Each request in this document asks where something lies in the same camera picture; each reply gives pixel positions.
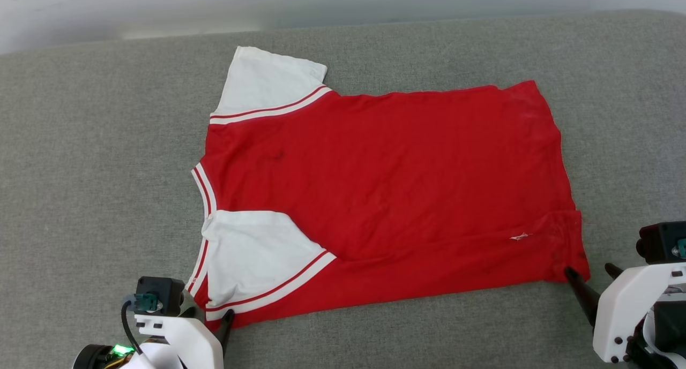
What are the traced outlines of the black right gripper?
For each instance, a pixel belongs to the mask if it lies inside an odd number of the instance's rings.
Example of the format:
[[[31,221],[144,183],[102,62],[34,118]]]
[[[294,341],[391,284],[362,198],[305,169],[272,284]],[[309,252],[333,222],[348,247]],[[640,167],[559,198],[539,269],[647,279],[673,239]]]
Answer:
[[[624,269],[612,262],[603,266],[617,279]],[[572,267],[564,276],[591,328],[595,327],[600,294]],[[685,293],[683,286],[668,286],[628,338],[624,361],[628,368],[685,368]]]

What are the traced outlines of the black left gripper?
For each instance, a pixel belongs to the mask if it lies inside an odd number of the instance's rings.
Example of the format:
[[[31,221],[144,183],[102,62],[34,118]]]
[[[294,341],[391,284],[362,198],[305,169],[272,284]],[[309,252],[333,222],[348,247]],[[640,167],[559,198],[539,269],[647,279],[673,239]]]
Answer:
[[[195,318],[197,308],[189,306],[182,311],[182,318]],[[227,310],[225,315],[220,320],[220,328],[217,330],[215,336],[221,345],[222,354],[226,354],[230,332],[232,330],[233,321],[235,318],[234,310]],[[86,345],[81,352],[78,353],[72,368],[74,369],[93,369],[93,368],[122,368],[127,364],[137,351],[134,347],[129,345]]]

